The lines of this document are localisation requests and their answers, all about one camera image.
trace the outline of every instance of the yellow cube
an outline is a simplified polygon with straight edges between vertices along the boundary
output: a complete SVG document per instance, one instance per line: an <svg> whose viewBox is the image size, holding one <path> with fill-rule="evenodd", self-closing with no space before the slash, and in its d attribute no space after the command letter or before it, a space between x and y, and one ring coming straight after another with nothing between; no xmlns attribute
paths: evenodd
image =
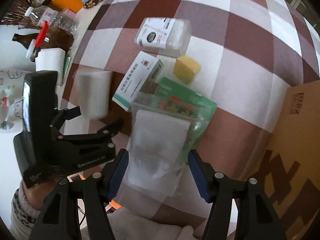
<svg viewBox="0 0 320 240"><path fill-rule="evenodd" d="M189 84L199 72L201 66L187 55L178 57L174 65L173 73L185 84Z"/></svg>

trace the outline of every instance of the brown cardboard box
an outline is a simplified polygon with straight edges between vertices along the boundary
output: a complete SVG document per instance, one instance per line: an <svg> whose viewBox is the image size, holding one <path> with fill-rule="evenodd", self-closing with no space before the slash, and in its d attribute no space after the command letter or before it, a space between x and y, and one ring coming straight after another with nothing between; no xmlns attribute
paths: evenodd
<svg viewBox="0 0 320 240"><path fill-rule="evenodd" d="M287 90L265 155L250 174L264 185L287 238L301 239L320 209L320 81Z"/></svg>

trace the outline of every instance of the metal screw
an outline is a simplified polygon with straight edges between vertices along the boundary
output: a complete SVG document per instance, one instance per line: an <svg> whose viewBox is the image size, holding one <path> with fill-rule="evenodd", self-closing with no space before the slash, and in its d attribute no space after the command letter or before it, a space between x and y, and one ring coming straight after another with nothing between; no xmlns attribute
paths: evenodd
<svg viewBox="0 0 320 240"><path fill-rule="evenodd" d="M100 178L101 177L101 173L100 172L95 172L94 174L92 174L92 177L94 178L94 179L98 179L98 178Z"/></svg>
<svg viewBox="0 0 320 240"><path fill-rule="evenodd" d="M68 183L68 180L66 179L66 178L63 178L63 179L60 179L59 180L59 184L60 185L65 185L65 184L67 184Z"/></svg>
<svg viewBox="0 0 320 240"><path fill-rule="evenodd" d="M222 179L222 178L223 178L223 173L221 173L221 172L216 172L216 173L214 174L214 176L215 176L217 179Z"/></svg>
<svg viewBox="0 0 320 240"><path fill-rule="evenodd" d="M249 182L254 185L257 184L258 181L255 178L250 178Z"/></svg>

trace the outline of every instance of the checkered tablecloth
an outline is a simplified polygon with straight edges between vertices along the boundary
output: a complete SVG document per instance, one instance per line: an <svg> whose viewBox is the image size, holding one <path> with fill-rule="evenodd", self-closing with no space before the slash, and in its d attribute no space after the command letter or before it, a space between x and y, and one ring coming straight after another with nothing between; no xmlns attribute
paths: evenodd
<svg viewBox="0 0 320 240"><path fill-rule="evenodd" d="M78 105L78 69L114 71L113 95L139 52L133 39L145 17L191 21L186 54L202 68L189 87L218 104L197 150L216 171L245 178L271 136L286 89L319 80L319 35L284 0L105 0L74 58L62 108ZM155 56L165 65L157 82L163 76L179 82L172 74L175 59ZM126 121L114 138L119 150L127 145L131 116L111 101L107 118L78 117L66 123L64 133L96 132L118 117ZM192 225L201 235L210 205L200 198L188 167L178 190L182 195L172 198L123 183L116 200L160 223Z"/></svg>

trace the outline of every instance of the black oval logo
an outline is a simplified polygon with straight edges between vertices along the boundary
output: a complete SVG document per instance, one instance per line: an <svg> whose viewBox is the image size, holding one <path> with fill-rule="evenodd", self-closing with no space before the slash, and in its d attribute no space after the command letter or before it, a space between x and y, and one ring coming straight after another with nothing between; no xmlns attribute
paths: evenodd
<svg viewBox="0 0 320 240"><path fill-rule="evenodd" d="M156 33L151 32L151 33L149 33L149 35L147 36L147 42L153 42L155 38L156 38Z"/></svg>

